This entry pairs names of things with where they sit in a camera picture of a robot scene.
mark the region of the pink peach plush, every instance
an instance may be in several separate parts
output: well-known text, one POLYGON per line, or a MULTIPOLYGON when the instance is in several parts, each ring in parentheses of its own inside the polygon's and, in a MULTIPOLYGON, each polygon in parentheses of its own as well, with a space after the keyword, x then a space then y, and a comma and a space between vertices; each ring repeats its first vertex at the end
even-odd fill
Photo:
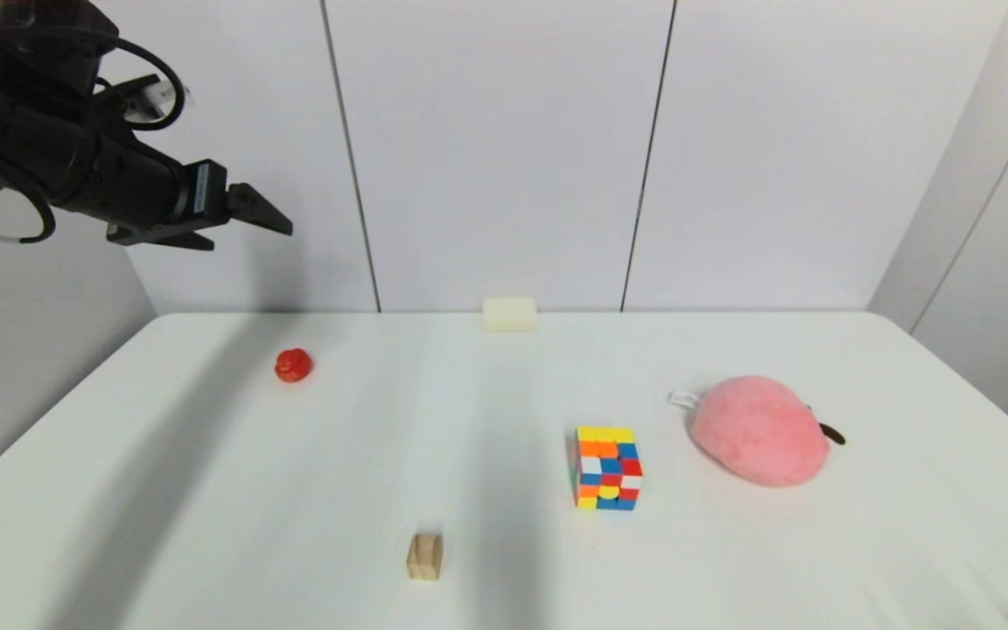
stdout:
POLYGON ((764 486, 811 479, 830 451, 811 409, 765 376, 718 383, 700 404, 691 438, 727 469, 764 486))

